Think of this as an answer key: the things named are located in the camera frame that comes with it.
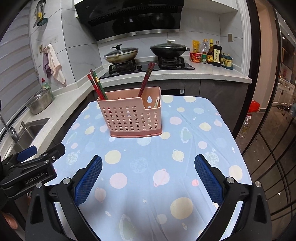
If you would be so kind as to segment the person's left hand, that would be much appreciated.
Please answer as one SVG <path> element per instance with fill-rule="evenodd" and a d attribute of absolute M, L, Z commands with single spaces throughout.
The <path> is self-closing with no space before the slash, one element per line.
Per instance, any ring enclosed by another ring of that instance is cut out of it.
<path fill-rule="evenodd" d="M 19 225 L 17 223 L 17 221 L 15 220 L 15 218 L 9 214 L 3 213 L 3 216 L 5 218 L 5 220 L 7 221 L 7 223 L 9 224 L 9 226 L 13 229 L 13 230 L 17 230 Z"/>

